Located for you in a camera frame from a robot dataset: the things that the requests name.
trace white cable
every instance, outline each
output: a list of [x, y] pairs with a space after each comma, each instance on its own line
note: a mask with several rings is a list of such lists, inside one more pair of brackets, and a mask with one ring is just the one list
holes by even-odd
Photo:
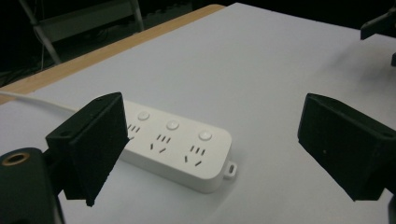
[[5, 96], [11, 96], [11, 97], [15, 97], [17, 99], [23, 99], [23, 100], [27, 100], [27, 101], [32, 101], [32, 102], [39, 102], [39, 103], [43, 103], [46, 105], [54, 105], [56, 107], [59, 107], [61, 109], [76, 113], [78, 111], [78, 109], [66, 106], [66, 105], [60, 105], [57, 103], [53, 103], [51, 101], [47, 101], [47, 100], [43, 100], [43, 99], [39, 99], [39, 98], [35, 98], [35, 97], [31, 97], [31, 96], [27, 96], [27, 95], [23, 95], [23, 94], [17, 94], [14, 92], [10, 92], [10, 91], [0, 91], [0, 95], [5, 95]]

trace dark floor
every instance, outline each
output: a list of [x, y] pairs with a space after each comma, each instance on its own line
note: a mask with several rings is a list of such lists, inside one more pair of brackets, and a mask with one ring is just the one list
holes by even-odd
[[[165, 10], [157, 10], [149, 13], [143, 18], [145, 29], [159, 25], [163, 22], [170, 21], [174, 18], [191, 12], [191, 1], [184, 1], [181, 4], [174, 4]], [[118, 40], [121, 40], [138, 32], [133, 18], [124, 21], [118, 21], [115, 24], [109, 24], [105, 28], [96, 29], [76, 35], [66, 40], [54, 43], [54, 47], [63, 62], [67, 62], [78, 56], [99, 49]], [[23, 77], [39, 73], [51, 68], [54, 63], [47, 51], [43, 48], [42, 55], [36, 59], [33, 66], [21, 67], [12, 71], [0, 72], [0, 87], [17, 81]]]

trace power strip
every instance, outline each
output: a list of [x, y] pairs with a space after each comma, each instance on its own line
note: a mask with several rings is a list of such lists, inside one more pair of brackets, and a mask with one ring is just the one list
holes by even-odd
[[235, 176], [227, 131], [128, 101], [124, 107], [130, 141], [122, 160], [203, 193]]

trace white tabletop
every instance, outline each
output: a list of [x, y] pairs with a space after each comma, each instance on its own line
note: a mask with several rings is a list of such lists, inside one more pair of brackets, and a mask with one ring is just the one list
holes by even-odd
[[[340, 100], [396, 129], [396, 40], [235, 4], [31, 95], [82, 107], [126, 100], [229, 131], [237, 178], [201, 194], [118, 161], [93, 208], [61, 204], [67, 223], [388, 223], [391, 194], [352, 202], [299, 145], [304, 98]], [[0, 154], [47, 149], [70, 114], [0, 106]]]

